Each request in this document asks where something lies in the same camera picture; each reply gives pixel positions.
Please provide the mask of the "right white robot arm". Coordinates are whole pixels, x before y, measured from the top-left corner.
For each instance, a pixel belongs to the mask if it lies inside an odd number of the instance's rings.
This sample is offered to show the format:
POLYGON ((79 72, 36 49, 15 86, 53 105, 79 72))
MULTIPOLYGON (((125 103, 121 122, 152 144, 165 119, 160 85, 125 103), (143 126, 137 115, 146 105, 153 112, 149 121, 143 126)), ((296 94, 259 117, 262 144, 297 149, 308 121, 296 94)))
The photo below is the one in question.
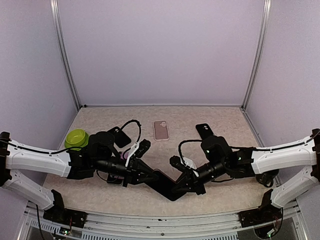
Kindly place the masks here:
POLYGON ((170 158, 172 167, 181 171, 181 176, 172 188, 174 193, 206 192, 205 183, 227 174, 234 179, 269 176, 273 178, 280 169, 303 166, 304 168, 284 184, 263 195, 256 210, 256 218, 266 222, 276 209, 307 192, 320 183, 320 130, 303 139, 271 147, 235 147, 228 145, 222 136, 209 134, 198 140, 209 161, 195 168, 183 157, 181 146, 178 156, 170 158))

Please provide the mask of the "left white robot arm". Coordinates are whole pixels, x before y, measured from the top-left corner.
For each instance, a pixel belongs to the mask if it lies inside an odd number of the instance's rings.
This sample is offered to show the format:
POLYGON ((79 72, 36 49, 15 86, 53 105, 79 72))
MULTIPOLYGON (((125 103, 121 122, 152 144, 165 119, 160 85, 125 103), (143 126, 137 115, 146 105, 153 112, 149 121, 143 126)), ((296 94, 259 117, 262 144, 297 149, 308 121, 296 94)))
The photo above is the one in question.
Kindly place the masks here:
POLYGON ((123 178, 122 185, 138 185, 159 180, 154 170, 141 160, 150 148, 150 141, 136 142, 126 159, 114 144, 115 135, 100 131, 88 137, 84 147, 68 147, 59 151, 31 148, 10 138, 10 133, 0 134, 0 186, 33 202, 63 223, 70 218, 62 195, 48 190, 24 176, 21 170, 57 175, 71 180, 92 178, 95 171, 123 178))

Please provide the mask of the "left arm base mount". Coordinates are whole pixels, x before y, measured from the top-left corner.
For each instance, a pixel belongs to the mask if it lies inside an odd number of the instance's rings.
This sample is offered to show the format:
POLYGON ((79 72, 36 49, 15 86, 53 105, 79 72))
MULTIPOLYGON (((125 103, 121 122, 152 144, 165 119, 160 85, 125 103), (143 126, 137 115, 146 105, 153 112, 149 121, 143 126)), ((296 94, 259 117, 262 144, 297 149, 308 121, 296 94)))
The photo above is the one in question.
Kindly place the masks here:
POLYGON ((43 218, 69 227, 84 228, 88 214, 84 211, 65 208, 62 195, 52 189, 53 206, 43 213, 43 218))

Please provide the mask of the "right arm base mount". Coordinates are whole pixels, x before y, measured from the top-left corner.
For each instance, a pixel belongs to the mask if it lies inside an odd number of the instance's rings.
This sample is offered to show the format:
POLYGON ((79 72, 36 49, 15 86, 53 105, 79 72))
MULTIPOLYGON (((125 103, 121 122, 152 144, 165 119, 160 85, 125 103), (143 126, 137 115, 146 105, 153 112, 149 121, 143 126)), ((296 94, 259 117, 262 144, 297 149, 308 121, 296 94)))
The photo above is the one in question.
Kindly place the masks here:
POLYGON ((272 189, 264 193, 261 205, 257 208, 240 211, 238 213, 242 228, 260 225, 274 221, 282 216, 282 208, 272 205, 272 189))

